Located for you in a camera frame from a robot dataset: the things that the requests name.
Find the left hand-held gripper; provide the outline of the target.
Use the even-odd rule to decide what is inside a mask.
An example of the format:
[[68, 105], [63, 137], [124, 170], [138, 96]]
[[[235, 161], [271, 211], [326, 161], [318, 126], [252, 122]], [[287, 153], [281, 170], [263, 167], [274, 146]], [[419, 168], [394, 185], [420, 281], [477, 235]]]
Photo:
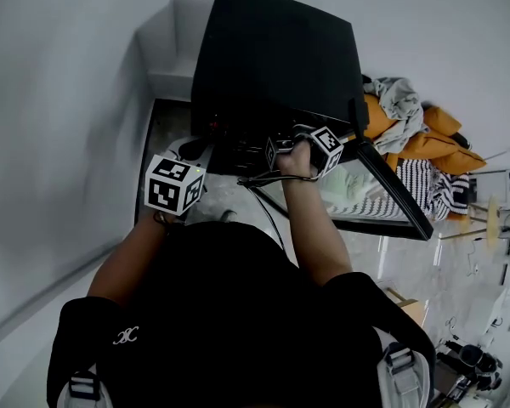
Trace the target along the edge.
[[144, 204], [147, 207], [182, 216], [201, 198], [206, 170], [213, 154], [208, 145], [194, 166], [183, 160], [180, 148], [191, 137], [174, 140], [166, 149], [166, 157], [153, 155], [144, 176]]

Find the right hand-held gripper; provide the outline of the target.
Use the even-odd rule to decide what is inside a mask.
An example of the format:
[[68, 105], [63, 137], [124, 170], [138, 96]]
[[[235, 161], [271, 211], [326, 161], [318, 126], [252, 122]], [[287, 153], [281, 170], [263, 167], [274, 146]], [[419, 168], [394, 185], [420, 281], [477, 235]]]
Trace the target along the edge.
[[302, 140], [310, 144], [313, 178], [321, 178], [337, 166], [343, 153], [343, 144], [329, 127], [294, 125], [289, 133], [280, 133], [268, 138], [265, 159], [270, 171], [275, 170], [278, 156], [290, 155], [295, 145]]

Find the person's right hand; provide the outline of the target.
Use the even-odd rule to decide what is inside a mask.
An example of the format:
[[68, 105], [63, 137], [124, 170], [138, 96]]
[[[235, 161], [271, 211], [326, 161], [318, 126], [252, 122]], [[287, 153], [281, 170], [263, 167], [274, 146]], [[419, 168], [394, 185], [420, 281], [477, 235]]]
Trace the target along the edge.
[[306, 140], [296, 143], [288, 154], [279, 154], [276, 158], [277, 167], [282, 175], [311, 177], [310, 144]]

